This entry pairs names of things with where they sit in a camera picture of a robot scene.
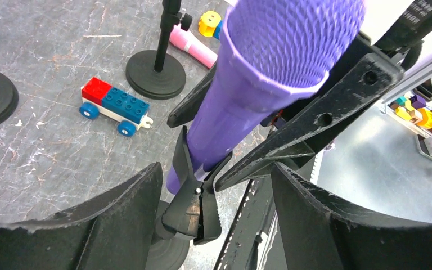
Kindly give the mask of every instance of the purple microphone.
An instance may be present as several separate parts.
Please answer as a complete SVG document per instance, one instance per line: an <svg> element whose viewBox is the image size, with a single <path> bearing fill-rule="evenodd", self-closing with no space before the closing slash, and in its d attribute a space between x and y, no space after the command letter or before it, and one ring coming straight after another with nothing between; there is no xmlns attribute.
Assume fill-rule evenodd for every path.
<svg viewBox="0 0 432 270"><path fill-rule="evenodd" d="M229 8L214 80L187 135L196 176L269 114L316 93L364 15L362 0L239 0ZM173 168L166 187L180 188Z"/></svg>

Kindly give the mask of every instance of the black clamp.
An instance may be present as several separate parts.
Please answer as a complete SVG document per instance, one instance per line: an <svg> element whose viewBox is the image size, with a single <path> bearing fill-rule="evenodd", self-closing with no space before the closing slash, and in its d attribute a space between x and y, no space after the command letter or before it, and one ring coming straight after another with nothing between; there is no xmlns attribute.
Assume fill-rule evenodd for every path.
<svg viewBox="0 0 432 270"><path fill-rule="evenodd" d="M172 31L173 26L181 24L181 29L188 31L193 22L193 17L179 11L181 0L163 0L163 13L161 14L160 28Z"/></svg>
<svg viewBox="0 0 432 270"><path fill-rule="evenodd" d="M232 152L215 166L204 182L200 182L193 173L186 133L187 127L183 126L173 156L173 167L181 188L165 213L157 219L154 242L177 237L202 245L217 239L222 232L213 184L216 175L231 159Z"/></svg>

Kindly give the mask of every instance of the microphone handle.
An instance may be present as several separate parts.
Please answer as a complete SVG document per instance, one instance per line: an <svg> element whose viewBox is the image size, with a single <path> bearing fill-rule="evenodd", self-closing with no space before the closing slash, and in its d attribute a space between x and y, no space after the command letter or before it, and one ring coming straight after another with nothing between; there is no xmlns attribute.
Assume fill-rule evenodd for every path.
<svg viewBox="0 0 432 270"><path fill-rule="evenodd" d="M191 56L200 61L208 69L214 65L218 58L215 52L197 39L189 40L183 50L191 54Z"/></svg>

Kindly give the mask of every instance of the pink microphone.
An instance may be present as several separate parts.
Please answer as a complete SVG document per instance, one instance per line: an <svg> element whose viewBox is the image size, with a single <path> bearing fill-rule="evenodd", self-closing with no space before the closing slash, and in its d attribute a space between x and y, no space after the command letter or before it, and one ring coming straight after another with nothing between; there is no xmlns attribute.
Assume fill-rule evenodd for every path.
<svg viewBox="0 0 432 270"><path fill-rule="evenodd" d="M214 65L218 58L218 55L206 45L202 44L195 35L190 31L182 30L179 25L173 28L170 35L170 42L180 50L191 54L191 56L200 61L208 69Z"/></svg>

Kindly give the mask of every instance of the gray marble table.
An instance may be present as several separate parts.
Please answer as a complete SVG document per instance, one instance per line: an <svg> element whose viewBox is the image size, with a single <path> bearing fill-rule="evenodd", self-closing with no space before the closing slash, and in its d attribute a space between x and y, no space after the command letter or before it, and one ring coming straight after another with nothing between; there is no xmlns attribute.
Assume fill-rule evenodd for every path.
<svg viewBox="0 0 432 270"><path fill-rule="evenodd" d="M207 10L224 14L222 0L183 0L195 18L191 31L210 48L218 41L197 32ZM150 103L153 128L132 138L117 133L116 122L79 115L80 88L99 77L129 93L124 69L136 52L156 49L160 0L0 0L0 72L20 92L16 112L0 125L0 222L41 219L82 203L159 161L170 167L179 129L166 126L168 112L207 72L184 52L170 47L185 67L182 94ZM236 158L263 140L255 130L235 149ZM223 235L192 247L184 268L212 269L233 220L244 184L218 194ZM162 199L171 195L163 190Z"/></svg>

